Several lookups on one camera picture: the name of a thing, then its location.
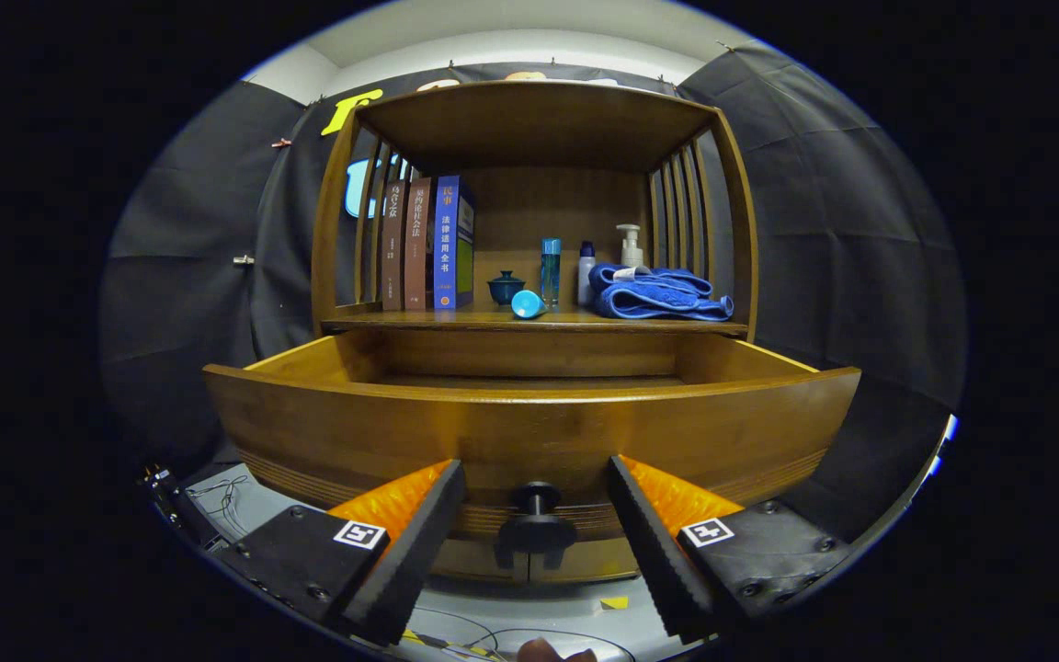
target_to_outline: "blue book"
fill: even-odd
[[[435,193],[432,298],[437,309],[456,309],[471,303],[473,290],[473,198],[459,175],[439,177]]]

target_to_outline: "brown book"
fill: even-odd
[[[428,270],[428,220],[432,213],[432,178],[413,180],[408,190],[408,227],[402,247],[402,307],[405,310],[427,309],[430,291]]]
[[[408,209],[407,181],[387,184],[382,210],[382,309],[402,310],[402,226]]]

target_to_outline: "blue bottle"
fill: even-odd
[[[541,301],[546,306],[558,306],[559,280],[562,276],[562,239],[546,237],[541,240]]]

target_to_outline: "soap dispenser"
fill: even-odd
[[[636,245],[640,226],[635,226],[635,223],[631,222],[625,222],[622,226],[616,226],[615,230],[624,231],[624,243],[621,247],[621,258],[618,258],[621,264],[623,264],[624,267],[643,267],[644,249]]]

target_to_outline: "wooden cabinet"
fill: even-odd
[[[708,131],[724,181],[695,140]],[[339,231],[356,140],[421,176],[463,173],[477,198],[477,301],[460,310],[382,310],[379,228]],[[402,171],[369,167],[365,192]],[[402,176],[409,177],[407,171]],[[618,256],[617,222],[644,230],[657,267],[714,280],[723,247],[705,192],[724,185],[733,228],[735,319],[618,320],[571,304],[577,245]],[[362,200],[362,211],[366,209]],[[468,498],[436,570],[579,582],[634,573],[607,502],[607,457],[625,453],[751,504],[803,481],[847,414],[852,368],[819,372],[749,342],[757,256],[744,167],[718,109],[614,87],[501,80],[360,106],[331,148],[312,247],[315,342],[244,369],[208,365],[215,407],[248,468],[328,507],[421,466],[463,461]],[[483,289],[500,269],[531,288],[541,237],[562,238],[561,310],[517,320]],[[353,251],[341,247],[353,246]],[[354,260],[338,302],[336,258]],[[528,481],[562,490],[579,543],[562,567],[497,568],[491,544]]]

